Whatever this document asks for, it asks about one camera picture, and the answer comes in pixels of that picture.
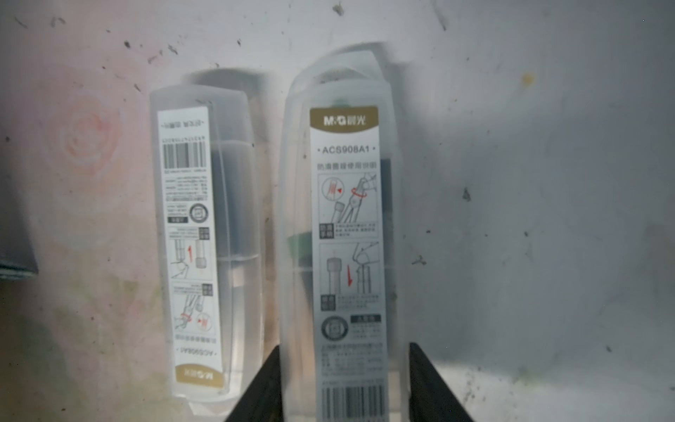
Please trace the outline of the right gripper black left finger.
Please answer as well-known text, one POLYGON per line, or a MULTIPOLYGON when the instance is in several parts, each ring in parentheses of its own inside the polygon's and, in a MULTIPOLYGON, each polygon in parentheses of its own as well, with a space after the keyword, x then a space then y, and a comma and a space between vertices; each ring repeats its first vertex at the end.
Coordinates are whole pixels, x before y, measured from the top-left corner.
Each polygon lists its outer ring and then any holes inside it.
POLYGON ((226 418, 226 422, 283 422, 281 350, 277 345, 226 418))

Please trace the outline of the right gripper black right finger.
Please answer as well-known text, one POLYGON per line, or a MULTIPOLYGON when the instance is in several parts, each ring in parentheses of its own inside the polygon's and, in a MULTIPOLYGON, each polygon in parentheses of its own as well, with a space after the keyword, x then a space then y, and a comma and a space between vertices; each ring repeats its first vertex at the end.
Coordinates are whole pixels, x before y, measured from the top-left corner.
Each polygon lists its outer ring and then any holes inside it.
POLYGON ((410 344, 409 361, 410 421, 474 422, 417 343, 410 344))

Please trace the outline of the clear compass set case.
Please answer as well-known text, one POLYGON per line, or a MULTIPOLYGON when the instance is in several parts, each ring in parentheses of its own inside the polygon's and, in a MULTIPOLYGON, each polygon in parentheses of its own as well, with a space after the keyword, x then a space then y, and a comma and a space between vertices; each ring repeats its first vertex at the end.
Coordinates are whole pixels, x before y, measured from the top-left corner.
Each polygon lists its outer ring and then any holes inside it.
POLYGON ((150 95, 158 258, 171 392, 223 421, 263 360, 256 151, 242 91, 150 95))

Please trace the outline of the cream canvas tote bag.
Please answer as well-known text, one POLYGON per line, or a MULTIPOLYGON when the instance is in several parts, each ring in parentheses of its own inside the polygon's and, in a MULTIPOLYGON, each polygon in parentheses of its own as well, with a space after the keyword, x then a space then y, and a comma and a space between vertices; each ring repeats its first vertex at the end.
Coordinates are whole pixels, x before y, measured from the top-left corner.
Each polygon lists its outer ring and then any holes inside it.
POLYGON ((7 177, 1 176, 1 281, 21 281, 38 274, 26 222, 7 177))

